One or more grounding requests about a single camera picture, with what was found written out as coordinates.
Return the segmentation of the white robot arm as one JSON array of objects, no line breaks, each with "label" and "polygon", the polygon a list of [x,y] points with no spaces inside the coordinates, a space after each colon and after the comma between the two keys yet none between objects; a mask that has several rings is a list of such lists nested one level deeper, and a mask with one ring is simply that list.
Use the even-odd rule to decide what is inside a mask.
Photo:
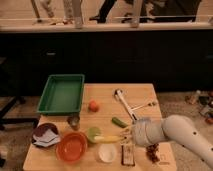
[{"label": "white robot arm", "polygon": [[174,141],[197,155],[213,169],[213,144],[211,144],[186,116],[170,115],[160,120],[142,118],[126,127],[120,137],[138,147]]}]

